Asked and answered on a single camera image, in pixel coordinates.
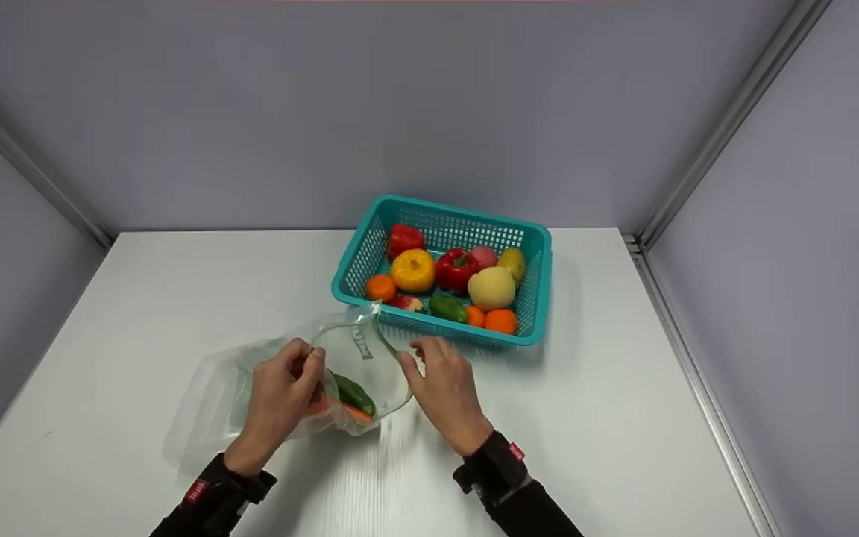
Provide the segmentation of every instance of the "basket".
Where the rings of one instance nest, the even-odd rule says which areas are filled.
[[[450,205],[401,196],[376,198],[337,266],[330,286],[334,298],[352,306],[369,302],[365,286],[373,275],[389,272],[386,236],[389,227],[398,223],[422,232],[426,249],[433,259],[438,259],[450,248],[469,249],[484,245],[501,252],[504,248],[516,247],[522,250],[528,268],[522,285],[516,289],[515,302],[510,306],[518,319],[514,334],[492,332],[426,313],[388,307],[381,310],[382,323],[486,347],[525,346],[541,339],[545,332],[552,280],[552,236],[548,229],[539,224],[461,210]],[[428,295],[420,296],[420,299],[428,298]],[[464,304],[468,303],[466,297],[457,298]]]

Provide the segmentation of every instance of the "clear plastic bag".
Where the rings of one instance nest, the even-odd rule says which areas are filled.
[[[255,341],[204,357],[184,393],[164,439],[163,455],[178,467],[197,467],[227,448],[248,414],[252,371],[294,337],[327,350],[321,378],[325,397],[287,439],[336,428],[358,436],[379,426],[412,394],[395,354],[409,347],[412,334],[382,326],[380,305],[351,308],[317,317],[276,339]],[[355,383],[372,400],[372,418],[341,402],[339,382]]]

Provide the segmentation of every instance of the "green pepper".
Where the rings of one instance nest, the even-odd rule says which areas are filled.
[[[337,393],[340,395],[340,402],[351,405],[371,418],[375,417],[376,404],[360,384],[349,380],[344,375],[333,373],[333,371],[330,373],[337,381]]]
[[[463,305],[451,296],[433,295],[429,300],[429,313],[434,317],[456,321],[464,325],[470,322],[470,314],[466,313]]]

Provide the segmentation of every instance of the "pink apple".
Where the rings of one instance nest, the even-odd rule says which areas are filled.
[[[495,266],[495,262],[498,260],[494,249],[489,247],[473,248],[470,250],[470,255],[479,262],[480,271],[482,271],[482,269],[488,269],[490,266]]]

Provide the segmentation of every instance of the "wrist strap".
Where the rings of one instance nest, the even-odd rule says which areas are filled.
[[[260,503],[277,478],[260,472],[245,478],[227,469],[224,453],[215,456],[184,494],[179,510],[197,521],[202,535],[226,536],[249,503]]]
[[[490,438],[473,455],[463,459],[463,466],[453,472],[464,494],[475,490],[486,506],[495,506],[512,490],[518,489],[529,475],[522,459],[525,454],[501,433]]]

